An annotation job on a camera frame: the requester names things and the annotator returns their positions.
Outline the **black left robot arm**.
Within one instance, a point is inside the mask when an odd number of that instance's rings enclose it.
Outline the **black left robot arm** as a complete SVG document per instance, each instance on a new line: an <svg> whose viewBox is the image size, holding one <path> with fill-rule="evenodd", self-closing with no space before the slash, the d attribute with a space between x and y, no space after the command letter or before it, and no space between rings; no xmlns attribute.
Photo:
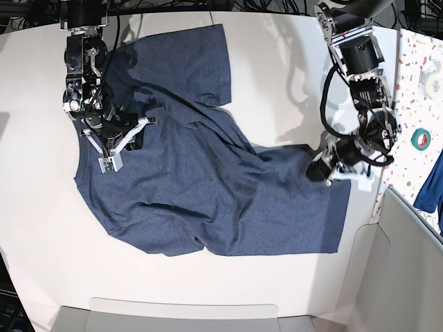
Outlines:
<svg viewBox="0 0 443 332"><path fill-rule="evenodd" d="M386 76L384 56L373 33L373 21L391 1L319 1L315 16L327 43L332 68L323 85L320 119L326 145L306 175L311 181L370 178L372 168L394 162L391 154L401 124ZM326 117L332 78L339 75L350 91L359 125L350 133L333 128Z"/></svg>

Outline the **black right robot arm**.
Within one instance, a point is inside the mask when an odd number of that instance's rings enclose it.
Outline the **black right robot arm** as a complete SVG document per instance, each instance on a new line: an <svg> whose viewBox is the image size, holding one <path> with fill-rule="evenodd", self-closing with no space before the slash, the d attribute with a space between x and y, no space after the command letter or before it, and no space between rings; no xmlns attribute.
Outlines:
<svg viewBox="0 0 443 332"><path fill-rule="evenodd" d="M84 125L83 136L98 140L102 152L109 156L124 138L129 151L143 146L142 133L131 133L140 118L128 114L112 101L113 92L105 82L112 61L102 39L108 23L108 9L113 1L62 1L60 28L70 32L66 38L64 111L73 121Z"/></svg>

